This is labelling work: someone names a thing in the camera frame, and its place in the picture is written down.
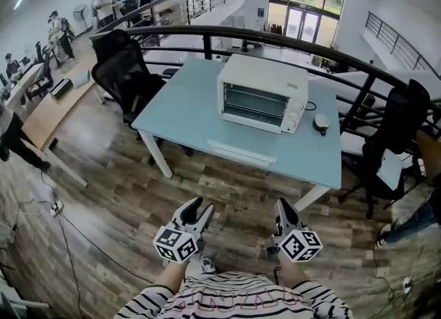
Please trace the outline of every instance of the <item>black pants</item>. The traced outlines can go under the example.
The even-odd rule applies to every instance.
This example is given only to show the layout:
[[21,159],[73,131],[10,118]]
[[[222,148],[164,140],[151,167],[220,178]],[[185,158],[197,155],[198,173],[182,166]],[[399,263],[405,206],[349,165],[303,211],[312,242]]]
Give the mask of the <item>black pants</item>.
[[69,58],[75,58],[66,33],[60,38],[60,46],[63,48],[63,51],[67,54]]
[[40,168],[43,164],[43,160],[41,160],[41,158],[39,158],[29,147],[27,147],[23,141],[21,141],[21,139],[23,139],[32,144],[32,141],[28,138],[25,132],[21,130],[22,126],[23,122],[21,121],[20,117],[14,113],[14,117],[12,118],[11,124],[9,124],[9,128],[1,137],[2,144],[10,151],[15,152],[30,165]]

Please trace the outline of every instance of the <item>desk leg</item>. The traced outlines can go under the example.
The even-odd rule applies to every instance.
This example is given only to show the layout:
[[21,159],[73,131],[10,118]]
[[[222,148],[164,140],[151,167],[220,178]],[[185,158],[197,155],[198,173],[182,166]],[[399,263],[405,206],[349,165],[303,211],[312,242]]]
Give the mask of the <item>desk leg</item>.
[[171,178],[173,176],[173,173],[172,173],[170,167],[168,167],[168,164],[165,162],[164,156],[161,154],[161,151],[160,151],[158,145],[156,144],[154,137],[152,135],[147,134],[145,132],[142,132],[140,130],[138,132],[139,132],[139,135],[141,135],[141,138],[143,139],[144,144],[147,145],[147,148],[150,151],[150,154],[152,154],[156,164],[159,166],[162,173],[164,173],[164,176],[166,176],[167,178]]
[[88,183],[83,180],[73,169],[67,166],[60,158],[52,152],[49,147],[44,149],[46,156],[50,159],[50,162],[54,165],[59,166],[64,172],[66,172],[69,176],[71,176],[74,180],[80,183],[83,187],[87,187]]
[[316,185],[312,188],[303,198],[301,198],[294,207],[298,212],[301,212],[306,207],[310,206],[314,201],[319,199],[324,193],[326,193],[330,188],[324,187],[322,185]]
[[105,103],[103,95],[101,95],[101,93],[99,92],[99,89],[95,86],[94,87],[94,93],[98,99],[98,102],[102,105],[103,103]]

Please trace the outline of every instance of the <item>human arm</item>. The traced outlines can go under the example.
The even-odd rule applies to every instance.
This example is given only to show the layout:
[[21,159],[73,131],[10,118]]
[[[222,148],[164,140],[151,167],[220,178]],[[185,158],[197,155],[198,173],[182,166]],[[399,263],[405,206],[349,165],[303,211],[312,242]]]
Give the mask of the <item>human arm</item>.
[[285,253],[278,252],[281,270],[278,276],[282,285],[298,292],[314,310],[314,317],[319,319],[352,319],[349,306],[336,293],[317,282],[310,281],[298,263],[293,263]]
[[133,318],[138,315],[147,319],[157,317],[167,300],[181,287],[187,266],[188,262],[170,262],[154,284],[129,301],[114,318]]

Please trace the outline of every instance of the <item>glass door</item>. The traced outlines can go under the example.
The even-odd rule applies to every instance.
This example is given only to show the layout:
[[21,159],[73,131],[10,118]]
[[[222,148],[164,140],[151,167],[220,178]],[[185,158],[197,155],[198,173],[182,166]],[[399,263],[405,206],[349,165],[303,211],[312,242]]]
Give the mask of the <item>glass door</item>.
[[314,42],[317,37],[318,18],[318,14],[290,8],[286,35],[293,39]]
[[287,33],[286,33],[288,37],[292,37],[293,39],[298,39],[302,18],[303,18],[303,11],[297,9],[289,9]]
[[314,42],[316,30],[318,29],[318,15],[310,12],[303,12],[302,29],[300,40]]

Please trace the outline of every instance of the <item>floor outlet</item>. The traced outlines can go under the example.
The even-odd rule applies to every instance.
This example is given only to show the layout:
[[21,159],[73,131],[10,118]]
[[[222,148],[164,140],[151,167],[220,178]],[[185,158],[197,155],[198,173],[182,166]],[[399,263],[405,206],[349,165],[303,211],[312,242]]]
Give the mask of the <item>floor outlet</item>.
[[412,289],[412,280],[411,278],[405,278],[402,281],[402,288],[405,294],[408,294]]

